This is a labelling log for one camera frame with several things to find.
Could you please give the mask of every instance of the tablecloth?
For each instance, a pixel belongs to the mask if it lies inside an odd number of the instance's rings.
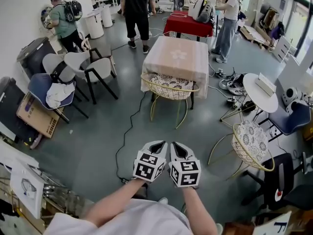
[[[142,73],[158,73],[195,81],[200,90],[195,96],[206,98],[209,74],[207,44],[160,36],[142,65]],[[141,90],[148,90],[141,82]]]
[[[192,17],[188,16],[188,12],[186,11],[174,11],[173,13],[185,14],[187,17],[179,17],[180,15],[170,17],[166,21],[166,25],[163,33],[167,33],[169,31],[175,31],[190,35],[195,35],[199,37],[212,37],[213,36],[213,27],[209,23],[200,23],[193,20]]]

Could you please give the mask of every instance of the black bag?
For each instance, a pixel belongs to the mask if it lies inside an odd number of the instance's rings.
[[[64,7],[64,14],[66,21],[68,21],[69,23],[73,23],[75,21],[80,20],[83,15],[81,4],[76,0],[69,2],[66,1]]]

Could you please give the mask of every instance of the red table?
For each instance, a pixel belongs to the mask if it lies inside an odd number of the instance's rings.
[[[170,15],[166,21],[163,32],[165,36],[169,36],[169,31],[175,31],[177,32],[176,37],[178,38],[180,38],[181,33],[195,35],[197,36],[198,42],[200,41],[200,37],[213,36],[213,27],[211,24],[204,24],[193,20],[192,17],[188,16],[187,11],[174,11],[173,13],[185,14],[187,17],[183,17],[183,15]]]

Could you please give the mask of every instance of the green t-shirt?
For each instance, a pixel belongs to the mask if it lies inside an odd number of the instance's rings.
[[[61,4],[56,5],[52,9],[52,11],[50,12],[50,17],[52,20],[59,20],[59,25],[54,27],[58,38],[67,37],[77,29],[75,23],[69,23],[68,21],[66,21],[64,6]]]

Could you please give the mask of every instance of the gold wire chair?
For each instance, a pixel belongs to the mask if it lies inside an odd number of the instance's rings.
[[[161,96],[163,98],[167,98],[170,100],[177,100],[179,101],[178,104],[178,111],[177,111],[177,118],[176,118],[176,128],[177,129],[182,122],[185,120],[186,116],[187,116],[187,112],[188,112],[188,102],[187,102],[187,98],[190,96],[190,94],[192,92],[197,92],[199,91],[199,87],[194,84],[197,89],[194,90],[184,90],[184,89],[179,89],[179,88],[171,88],[168,86],[164,86],[161,84],[156,84],[154,82],[151,82],[149,80],[149,74],[148,73],[144,73],[141,75],[141,79],[143,80],[143,82],[146,84],[146,86],[149,88],[150,91],[152,91],[152,93],[155,93],[157,95],[157,97],[155,98],[152,106],[151,106],[151,111],[150,111],[150,120],[153,121],[153,117],[154,117],[154,113],[155,113],[155,107],[157,104],[157,99]],[[183,117],[183,119],[180,121],[179,123],[179,111],[180,111],[180,103],[181,101],[185,100],[186,101],[186,113],[185,116]]]
[[[255,156],[252,155],[252,151],[249,151],[247,150],[247,147],[246,145],[243,143],[243,140],[238,136],[238,132],[237,132],[237,129],[236,127],[238,127],[239,125],[241,124],[238,124],[238,123],[235,123],[233,125],[233,133],[230,133],[230,134],[227,134],[225,135],[224,137],[222,137],[213,147],[212,151],[211,151],[211,154],[209,156],[209,160],[208,160],[208,165],[210,164],[210,160],[211,160],[211,157],[212,157],[212,154],[215,150],[215,148],[217,147],[217,145],[224,139],[226,138],[227,136],[230,136],[230,135],[233,135],[232,137],[232,141],[231,141],[231,145],[232,145],[232,150],[230,152],[228,152],[227,154],[219,157],[217,160],[215,160],[214,162],[212,162],[211,164],[217,162],[218,160],[220,160],[221,158],[227,156],[228,154],[230,154],[231,152],[235,151],[236,154],[238,155],[238,157],[242,160],[239,168],[230,176],[231,177],[234,177],[236,176],[237,174],[239,174],[240,172],[242,172],[243,170],[247,169],[249,166],[251,167],[254,167],[254,168],[257,168],[259,170],[263,170],[263,171],[273,171],[274,168],[275,168],[275,162],[274,162],[274,158],[272,156],[272,154],[270,153],[270,151],[267,149],[267,152],[270,154],[270,157],[271,157],[271,160],[272,160],[272,164],[273,164],[273,167],[271,169],[267,169],[265,168],[264,166],[262,166],[260,164],[260,161],[263,157],[259,157],[259,158],[256,158]],[[264,131],[262,130],[262,128],[259,126],[260,130],[261,130],[261,134],[264,134]],[[247,164],[247,166],[245,168],[243,168],[242,170],[240,170],[242,164],[245,163]]]

